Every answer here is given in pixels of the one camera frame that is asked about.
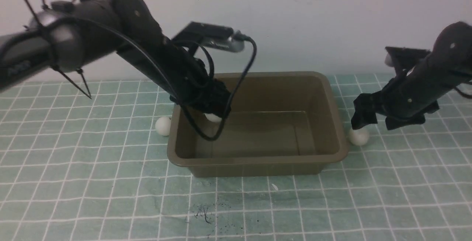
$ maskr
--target white wall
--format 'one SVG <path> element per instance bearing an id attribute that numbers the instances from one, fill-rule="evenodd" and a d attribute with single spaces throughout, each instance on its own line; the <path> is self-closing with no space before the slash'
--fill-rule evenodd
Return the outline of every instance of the white wall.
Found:
<path id="1" fill-rule="evenodd" d="M 385 46 L 431 48 L 448 24 L 472 24 L 472 0 L 145 1 L 170 37 L 189 21 L 227 25 L 252 36 L 259 49 L 253 71 L 388 71 Z M 32 2 L 40 10 L 40 0 Z M 0 0 L 0 8 L 2 34 L 21 30 L 30 19 L 22 0 Z M 249 47 L 239 54 L 215 52 L 216 71 L 241 71 L 249 53 Z M 85 72 L 87 78 L 143 78 L 115 55 Z M 33 79 L 60 77 L 45 71 Z"/>

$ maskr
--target black mark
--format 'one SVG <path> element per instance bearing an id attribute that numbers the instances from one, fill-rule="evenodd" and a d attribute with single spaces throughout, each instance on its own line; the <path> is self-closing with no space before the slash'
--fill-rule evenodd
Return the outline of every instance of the black mark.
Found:
<path id="1" fill-rule="evenodd" d="M 208 211 L 208 207 L 206 207 L 206 209 L 204 209 L 204 214 L 205 214 L 205 221 L 207 224 L 211 224 L 209 221 L 208 221 L 208 218 L 207 218 L 207 211 Z"/>

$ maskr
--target ping pong ball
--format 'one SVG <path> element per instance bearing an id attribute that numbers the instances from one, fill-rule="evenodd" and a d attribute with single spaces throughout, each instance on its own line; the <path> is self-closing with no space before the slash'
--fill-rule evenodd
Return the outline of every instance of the ping pong ball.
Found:
<path id="1" fill-rule="evenodd" d="M 214 123 L 221 122 L 221 118 L 215 114 L 205 114 L 205 117 L 207 117 L 208 120 Z"/>
<path id="2" fill-rule="evenodd" d="M 160 117 L 156 120 L 156 131 L 161 136 L 169 136 L 170 117 Z"/>
<path id="3" fill-rule="evenodd" d="M 369 141 L 369 131 L 366 128 L 359 130 L 350 129 L 347 138 L 352 144 L 362 146 Z"/>

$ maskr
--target green cutting mat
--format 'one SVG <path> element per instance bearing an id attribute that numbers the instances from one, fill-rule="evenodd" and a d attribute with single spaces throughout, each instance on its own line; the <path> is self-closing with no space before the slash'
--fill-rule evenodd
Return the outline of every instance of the green cutting mat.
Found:
<path id="1" fill-rule="evenodd" d="M 330 76 L 352 101 L 391 74 Z M 26 83 L 0 95 L 2 241 L 470 241 L 472 102 L 371 139 L 319 176 L 198 179 L 170 164 L 150 81 Z"/>

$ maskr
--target brown plastic tray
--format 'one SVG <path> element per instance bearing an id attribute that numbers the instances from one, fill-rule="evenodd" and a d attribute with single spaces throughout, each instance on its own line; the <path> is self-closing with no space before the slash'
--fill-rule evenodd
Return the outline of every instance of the brown plastic tray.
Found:
<path id="1" fill-rule="evenodd" d="M 233 90 L 240 74 L 218 74 Z M 208 135 L 218 128 L 192 111 Z M 196 177 L 317 174 L 349 146 L 327 78 L 316 72 L 249 73 L 218 140 L 202 139 L 176 105 L 167 156 Z"/>

